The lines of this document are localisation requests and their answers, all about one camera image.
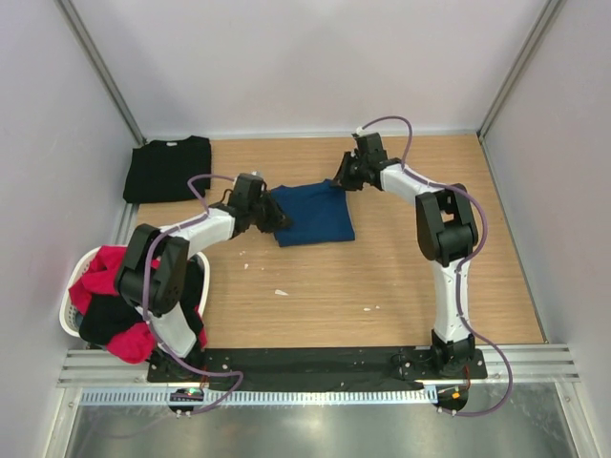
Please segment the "blue printed t-shirt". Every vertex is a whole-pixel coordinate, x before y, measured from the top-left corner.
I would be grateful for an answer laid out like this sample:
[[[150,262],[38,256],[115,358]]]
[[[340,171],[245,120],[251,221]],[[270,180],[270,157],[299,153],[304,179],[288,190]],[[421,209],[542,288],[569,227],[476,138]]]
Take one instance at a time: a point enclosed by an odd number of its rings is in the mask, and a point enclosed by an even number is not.
[[[271,190],[292,224],[274,233],[282,248],[327,242],[355,241],[346,191],[331,180]]]

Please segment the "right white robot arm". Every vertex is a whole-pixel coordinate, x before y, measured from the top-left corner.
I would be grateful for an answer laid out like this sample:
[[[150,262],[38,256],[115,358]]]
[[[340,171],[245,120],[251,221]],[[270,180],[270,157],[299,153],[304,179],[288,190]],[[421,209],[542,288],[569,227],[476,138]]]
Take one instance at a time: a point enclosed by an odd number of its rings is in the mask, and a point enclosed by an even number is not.
[[[437,375],[450,378],[475,354],[467,276],[478,232],[466,189],[433,182],[400,159],[388,157],[378,134],[357,133],[353,138],[356,148],[344,153],[333,184],[346,191],[359,191],[368,184],[414,206],[417,243],[431,263],[434,281],[430,363]]]

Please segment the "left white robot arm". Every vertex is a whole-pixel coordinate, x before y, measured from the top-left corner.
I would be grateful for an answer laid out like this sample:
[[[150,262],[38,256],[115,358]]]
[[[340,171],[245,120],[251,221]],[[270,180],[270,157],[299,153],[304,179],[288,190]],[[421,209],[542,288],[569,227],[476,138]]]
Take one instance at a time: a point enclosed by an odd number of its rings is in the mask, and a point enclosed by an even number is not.
[[[141,309],[157,346],[170,357],[169,369],[185,382],[199,375],[242,377],[240,371],[203,370],[201,356],[193,352],[198,334],[189,327],[179,305],[189,260],[214,244],[234,239],[252,225],[262,233],[292,225],[261,176],[245,173],[228,180],[232,187],[226,196],[204,204],[201,214],[161,228],[140,224],[116,274],[116,292],[126,303]]]

